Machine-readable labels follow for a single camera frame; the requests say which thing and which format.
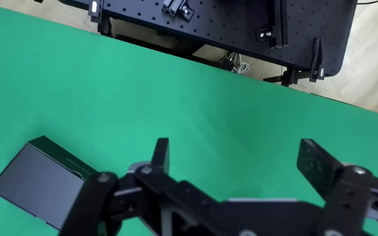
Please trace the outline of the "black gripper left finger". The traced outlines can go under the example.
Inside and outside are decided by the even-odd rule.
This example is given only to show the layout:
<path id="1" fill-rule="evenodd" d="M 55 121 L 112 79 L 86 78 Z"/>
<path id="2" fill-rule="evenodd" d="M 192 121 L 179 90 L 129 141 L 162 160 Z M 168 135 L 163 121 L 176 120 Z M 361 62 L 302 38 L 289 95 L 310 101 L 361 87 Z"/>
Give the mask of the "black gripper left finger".
<path id="1" fill-rule="evenodd" d="M 136 163 L 118 179 L 113 172 L 96 172 L 79 192 L 59 236 L 117 236 L 122 223 L 139 218 L 149 230 L 162 234 L 160 210 L 137 180 L 139 168 L 170 172 L 170 139 L 159 138 L 149 163 Z"/>

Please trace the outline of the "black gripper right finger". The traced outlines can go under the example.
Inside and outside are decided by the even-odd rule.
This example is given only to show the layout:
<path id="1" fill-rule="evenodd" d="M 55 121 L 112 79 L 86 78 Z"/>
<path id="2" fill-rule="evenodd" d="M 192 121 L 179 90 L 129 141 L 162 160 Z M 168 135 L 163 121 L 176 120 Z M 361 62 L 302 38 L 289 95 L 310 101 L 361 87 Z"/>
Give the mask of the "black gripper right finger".
<path id="1" fill-rule="evenodd" d="M 297 168 L 325 200 L 318 236 L 370 236 L 368 218 L 378 223 L 378 177 L 346 166 L 313 139 L 300 143 Z"/>

